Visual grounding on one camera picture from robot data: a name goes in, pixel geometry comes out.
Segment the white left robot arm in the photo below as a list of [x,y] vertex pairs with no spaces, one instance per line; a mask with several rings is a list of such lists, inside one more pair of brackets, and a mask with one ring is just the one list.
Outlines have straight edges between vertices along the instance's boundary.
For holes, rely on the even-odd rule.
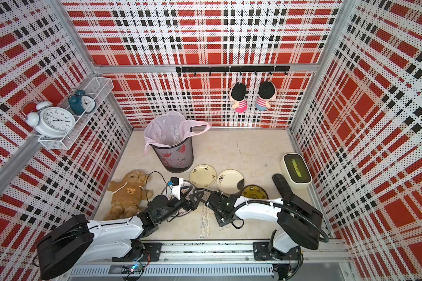
[[144,252],[142,238],[179,210],[195,210],[197,203],[189,197],[193,186],[180,188],[179,197],[160,194],[144,211],[130,218],[95,221],[75,215],[41,238],[36,246],[41,279],[47,281],[66,273],[78,263],[110,259],[130,262]]

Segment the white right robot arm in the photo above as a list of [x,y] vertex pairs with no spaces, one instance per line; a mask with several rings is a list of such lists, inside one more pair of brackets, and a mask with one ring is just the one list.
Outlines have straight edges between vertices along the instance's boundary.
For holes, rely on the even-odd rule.
[[303,248],[317,250],[321,242],[330,238],[321,228],[323,216],[320,211],[303,199],[289,192],[274,200],[250,199],[244,196],[226,196],[222,192],[204,188],[193,190],[194,197],[212,210],[220,227],[235,221],[259,220],[276,223],[279,229],[272,232],[266,249],[254,246],[257,261],[285,261],[290,252],[303,259]]

